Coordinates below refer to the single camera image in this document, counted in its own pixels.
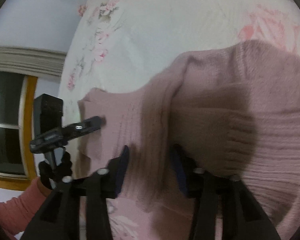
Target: silver screw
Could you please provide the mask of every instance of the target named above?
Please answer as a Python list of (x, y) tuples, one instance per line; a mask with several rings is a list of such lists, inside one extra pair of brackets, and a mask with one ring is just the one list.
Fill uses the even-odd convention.
[(233, 181), (233, 182), (240, 181), (240, 177), (238, 175), (232, 175), (230, 177), (230, 180)]
[(205, 170), (203, 168), (195, 168), (193, 172), (196, 174), (204, 174)]
[(109, 170), (107, 168), (101, 168), (101, 169), (97, 170), (97, 173), (99, 175), (106, 175), (109, 173)]
[(64, 183), (70, 183), (73, 181), (73, 178), (71, 176), (65, 176), (62, 178), (62, 182)]

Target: floral bedsheet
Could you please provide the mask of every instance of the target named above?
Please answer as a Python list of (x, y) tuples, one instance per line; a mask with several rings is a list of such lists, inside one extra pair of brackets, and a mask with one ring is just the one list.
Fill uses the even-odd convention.
[[(77, 101), (91, 88), (136, 90), (185, 51), (261, 39), (300, 55), (300, 10), (293, 0), (88, 0), (78, 12), (82, 20), (59, 91), (64, 125), (80, 121)], [(77, 147), (73, 140), (67, 150), (79, 172)], [(108, 205), (115, 239), (187, 238), (188, 216), (163, 206), (131, 213), (137, 207), (129, 201), (118, 198)], [(174, 226), (178, 223), (186, 226)]]

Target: window frame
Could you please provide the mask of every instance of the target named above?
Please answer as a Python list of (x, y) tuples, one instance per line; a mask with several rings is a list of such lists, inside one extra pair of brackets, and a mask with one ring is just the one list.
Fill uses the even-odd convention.
[(31, 184), (31, 181), (37, 177), (34, 156), (29, 148), (32, 139), (33, 102), (37, 80), (37, 77), (25, 76), (20, 95), (18, 129), (20, 153), (25, 175), (0, 173), (0, 188), (25, 190)]

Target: person's arm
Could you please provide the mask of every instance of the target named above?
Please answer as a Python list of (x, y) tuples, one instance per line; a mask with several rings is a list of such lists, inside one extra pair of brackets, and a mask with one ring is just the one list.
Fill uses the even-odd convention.
[(1, 227), (12, 235), (23, 232), (50, 192), (36, 178), (18, 198), (0, 203)]

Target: wooden window frame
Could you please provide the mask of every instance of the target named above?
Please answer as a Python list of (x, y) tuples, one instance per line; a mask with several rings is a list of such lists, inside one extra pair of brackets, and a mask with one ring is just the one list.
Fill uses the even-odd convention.
[(25, 190), (33, 179), (37, 177), (34, 156), (30, 152), (29, 144), (32, 139), (32, 113), (33, 113), (33, 102), (34, 93), (37, 86), (37, 77), (26, 76), (26, 93), (25, 103), (22, 113), (22, 136), (20, 136), (21, 154), (23, 155), (23, 166), (25, 169), (25, 178), (12, 178), (0, 176), (0, 188), (11, 189), (11, 190)]

